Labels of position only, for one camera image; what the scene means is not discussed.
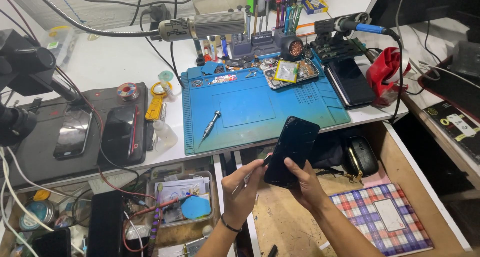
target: screwdriver holder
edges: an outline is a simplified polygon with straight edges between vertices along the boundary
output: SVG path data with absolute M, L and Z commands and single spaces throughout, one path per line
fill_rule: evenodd
M 247 41 L 247 36 L 244 34 L 240 42 L 233 34 L 231 44 L 232 58 L 237 59 L 249 55 L 260 56 L 280 52 L 282 44 L 291 37 L 296 37 L 296 35 L 285 35 L 285 33 L 280 30 L 276 33 L 268 30 L 256 33 L 255 35 L 251 34 L 250 42 Z

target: blue silicone repair mat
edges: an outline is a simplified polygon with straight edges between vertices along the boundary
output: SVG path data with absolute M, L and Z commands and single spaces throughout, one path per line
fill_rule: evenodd
M 183 72 L 185 155 L 278 138 L 291 115 L 316 123 L 320 128 L 350 122 L 324 71 L 316 59 L 312 61 L 320 71 L 318 78 L 276 90 L 268 86 L 262 70 L 249 78 L 245 78 L 249 69 L 205 76 L 202 67 Z M 215 77 L 225 75 L 235 76 L 236 80 L 212 83 Z M 221 116 L 198 148 L 216 110 Z

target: cracked smartphone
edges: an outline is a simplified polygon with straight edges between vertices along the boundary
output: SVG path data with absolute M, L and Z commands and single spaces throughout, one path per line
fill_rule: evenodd
M 287 189 L 293 188 L 298 179 L 283 162 L 285 158 L 291 158 L 303 169 L 319 130 L 320 126 L 315 123 L 289 116 L 273 150 L 263 181 Z

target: plaid notebook cover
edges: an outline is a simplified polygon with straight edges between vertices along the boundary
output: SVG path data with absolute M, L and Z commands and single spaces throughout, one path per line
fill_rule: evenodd
M 331 195 L 330 199 L 385 256 L 405 255 L 434 246 L 397 183 L 337 193 Z M 380 206 L 377 203 L 380 200 L 383 200 L 382 203 L 386 202 L 387 206 Z M 398 215 L 388 208 L 396 209 Z M 388 211 L 395 216 L 386 215 Z

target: yellow phone opener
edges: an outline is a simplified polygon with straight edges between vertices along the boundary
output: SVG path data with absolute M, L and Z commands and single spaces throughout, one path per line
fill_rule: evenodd
M 170 89 L 172 88 L 172 84 L 170 82 L 166 82 Z M 147 113 L 145 114 L 145 119 L 147 120 L 158 120 L 160 117 L 160 111 L 162 111 L 162 101 L 163 97 L 167 95 L 165 90 L 163 89 L 160 82 L 155 83 L 152 88 L 150 89 L 150 93 L 153 95 L 153 99 L 148 106 Z

